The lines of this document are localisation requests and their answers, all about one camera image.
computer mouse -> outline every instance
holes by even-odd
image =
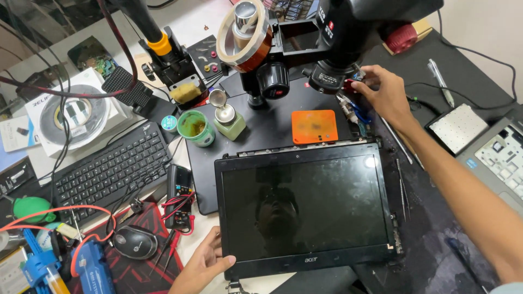
[[[158,247],[156,236],[137,225],[124,225],[115,236],[115,249],[123,256],[132,259],[147,259]]]

sponge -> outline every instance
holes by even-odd
[[[194,83],[187,83],[178,86],[169,94],[176,102],[184,104],[200,96],[201,90]]]

white box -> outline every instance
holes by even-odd
[[[95,71],[92,68],[86,69],[83,72],[75,75],[74,77],[71,77],[71,91],[75,92],[77,89],[74,88],[75,85],[88,85],[91,87],[94,87],[97,89],[100,93],[105,93],[101,86],[104,83],[104,79],[102,76]],[[66,91],[68,87],[67,81],[63,83],[64,90]],[[60,91],[60,86],[53,88],[55,91]],[[56,144],[49,142],[45,136],[42,135],[41,128],[40,128],[40,115],[42,111],[44,110],[44,107],[46,106],[47,102],[49,101],[49,98],[51,98],[52,94],[42,94],[38,98],[32,100],[31,102],[27,103],[26,109],[27,114],[31,121],[33,122],[33,125],[35,127],[35,133],[39,135],[39,138],[42,142],[42,147],[45,150],[47,156],[52,158],[57,158],[60,152],[63,149],[62,144]],[[96,143],[96,138],[99,137],[101,134],[105,133],[107,130],[110,130],[111,128],[114,128],[118,126],[119,124],[129,120],[132,118],[133,114],[132,112],[127,108],[125,105],[121,105],[121,103],[116,100],[114,97],[110,98],[104,98],[106,102],[106,106],[108,107],[107,111],[107,121],[105,123],[105,126],[101,130],[98,130],[95,132],[95,138],[90,138],[88,140],[84,140],[82,142],[78,142],[76,144],[70,144],[69,145],[69,151],[73,152],[75,149],[78,149],[80,147],[83,147],[87,144]]]

multimeter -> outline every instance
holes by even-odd
[[[192,193],[192,172],[183,166],[171,164],[167,168],[167,201],[180,195]],[[165,208],[165,214],[169,215],[177,205],[169,205]],[[168,229],[185,230],[191,228],[192,201],[185,202],[171,217],[165,220]]]

hand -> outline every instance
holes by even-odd
[[[365,95],[382,118],[400,132],[413,123],[417,124],[408,105],[402,78],[379,65],[363,66],[361,69],[367,73],[365,79],[353,82],[351,87]],[[380,85],[380,89],[373,91],[368,87],[373,85]]]
[[[216,226],[196,248],[191,259],[174,281],[169,294],[198,294],[217,275],[233,266],[236,257],[229,255],[222,258],[221,246],[220,227]]]

